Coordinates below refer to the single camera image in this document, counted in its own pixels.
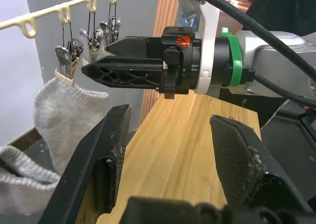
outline hanging rack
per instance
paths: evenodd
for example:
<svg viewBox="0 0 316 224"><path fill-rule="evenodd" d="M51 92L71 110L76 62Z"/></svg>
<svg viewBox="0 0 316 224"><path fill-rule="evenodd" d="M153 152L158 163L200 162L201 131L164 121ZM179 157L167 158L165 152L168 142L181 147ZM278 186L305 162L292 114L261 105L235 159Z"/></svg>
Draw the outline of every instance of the hanging rack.
<svg viewBox="0 0 316 224"><path fill-rule="evenodd" d="M115 4L117 0L109 0L109 1L110 1L110 4ZM29 39L33 39L35 38L38 31L36 27L35 19L56 12L58 14L58 17L61 23L68 24L71 19L70 6L78 5L83 2L87 3L87 8L90 13L94 13L96 11L97 0L72 0L69 2L64 2L62 4L58 4L58 5L43 9L43 10L35 11L32 13L15 17L10 20L0 22L0 30L16 25L20 27L25 37ZM31 26L30 31L27 29L26 24L29 24Z"/></svg>

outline screw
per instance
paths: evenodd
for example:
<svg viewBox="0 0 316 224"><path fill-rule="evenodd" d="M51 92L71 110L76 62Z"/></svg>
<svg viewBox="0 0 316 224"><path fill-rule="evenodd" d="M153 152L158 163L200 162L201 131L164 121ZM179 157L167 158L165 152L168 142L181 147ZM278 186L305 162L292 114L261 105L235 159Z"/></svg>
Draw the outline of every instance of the screw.
<svg viewBox="0 0 316 224"><path fill-rule="evenodd" d="M199 3L200 3L201 5L204 5L204 4L206 3L206 1L205 1L205 0L199 0Z"/></svg>

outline gray wall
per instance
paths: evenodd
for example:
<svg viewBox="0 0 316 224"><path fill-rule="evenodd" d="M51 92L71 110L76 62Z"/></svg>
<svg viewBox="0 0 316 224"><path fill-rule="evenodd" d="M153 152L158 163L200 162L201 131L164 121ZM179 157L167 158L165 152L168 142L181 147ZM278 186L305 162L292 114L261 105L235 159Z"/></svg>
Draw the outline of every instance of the gray wall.
<svg viewBox="0 0 316 224"><path fill-rule="evenodd" d="M30 12L41 10L70 0L28 0ZM151 36L153 34L158 0L118 0L117 15L122 20L120 38L125 36ZM96 25L107 21L109 0L97 0ZM71 7L71 22L73 37L80 39L79 30L87 29L88 11L85 3ZM54 48L62 45L62 26L57 14L44 16L36 20L38 34L36 45L44 83L54 77L57 58ZM65 41L70 39L69 25L65 25ZM110 95L109 109L116 105L131 104L133 114L130 131L138 128L143 90L114 89L98 84L80 71L81 62L75 72L76 82L88 90L106 91Z"/></svg>

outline wooden panel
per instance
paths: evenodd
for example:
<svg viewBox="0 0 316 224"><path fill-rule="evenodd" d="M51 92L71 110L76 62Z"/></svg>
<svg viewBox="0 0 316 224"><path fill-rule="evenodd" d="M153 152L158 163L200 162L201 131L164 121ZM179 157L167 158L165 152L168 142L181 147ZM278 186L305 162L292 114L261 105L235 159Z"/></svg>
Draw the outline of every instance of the wooden panel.
<svg viewBox="0 0 316 224"><path fill-rule="evenodd" d="M177 15L179 2L178 0L158 0L155 26L154 26L154 37L160 37L162 31L166 26L173 26L174 21ZM142 103L142 112L140 123L143 122L157 98L159 93L155 90L145 90L143 103Z"/></svg>
<svg viewBox="0 0 316 224"><path fill-rule="evenodd" d="M127 146L116 206L98 224L118 224L131 196L225 205L215 166L212 114L233 117L260 136L253 111L193 91L174 100L161 96Z"/></svg>

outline green ring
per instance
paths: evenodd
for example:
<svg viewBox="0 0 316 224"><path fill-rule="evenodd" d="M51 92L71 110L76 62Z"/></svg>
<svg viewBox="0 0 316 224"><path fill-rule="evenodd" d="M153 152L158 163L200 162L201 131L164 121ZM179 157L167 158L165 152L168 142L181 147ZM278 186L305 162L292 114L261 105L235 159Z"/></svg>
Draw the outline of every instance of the green ring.
<svg viewBox="0 0 316 224"><path fill-rule="evenodd" d="M239 47L239 41L236 36L233 36L232 33L228 31L227 28L222 28L222 36L228 38L233 58L233 74L231 83L228 87L236 87L239 86L242 76L242 56Z"/></svg>

